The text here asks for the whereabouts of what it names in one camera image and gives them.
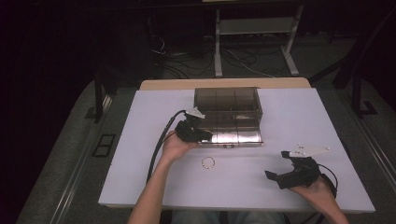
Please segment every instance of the white table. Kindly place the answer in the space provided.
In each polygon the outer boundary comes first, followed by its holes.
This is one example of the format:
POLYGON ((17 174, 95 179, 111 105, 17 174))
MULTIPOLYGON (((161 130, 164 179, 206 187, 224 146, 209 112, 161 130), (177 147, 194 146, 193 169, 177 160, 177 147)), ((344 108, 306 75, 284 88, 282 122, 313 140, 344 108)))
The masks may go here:
MULTIPOLYGON (((152 152, 168 120, 193 105, 194 90, 138 91, 107 174, 99 204, 133 207, 146 184, 152 152)), ((300 196, 279 189, 264 170, 290 172, 282 150, 298 143, 330 147, 314 159, 337 175, 337 202, 349 213, 375 209, 361 184, 315 89, 259 89, 262 103, 262 147, 197 148, 171 168, 164 207, 210 210, 308 211, 300 196), (212 157, 212 169, 202 159, 212 157)), ((332 175, 326 170, 330 179, 332 175)))

